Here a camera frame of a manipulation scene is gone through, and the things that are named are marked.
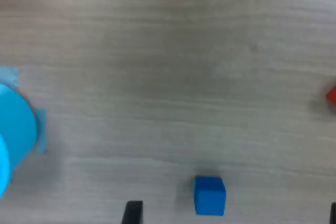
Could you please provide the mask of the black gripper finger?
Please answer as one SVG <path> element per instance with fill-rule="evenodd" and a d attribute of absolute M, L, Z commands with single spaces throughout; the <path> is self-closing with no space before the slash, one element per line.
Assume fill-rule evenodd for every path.
<path fill-rule="evenodd" d="M 122 224 L 143 224 L 143 201 L 130 200 L 125 205 Z"/>
<path fill-rule="evenodd" d="M 329 224 L 336 224 L 336 202 L 331 204 Z"/>

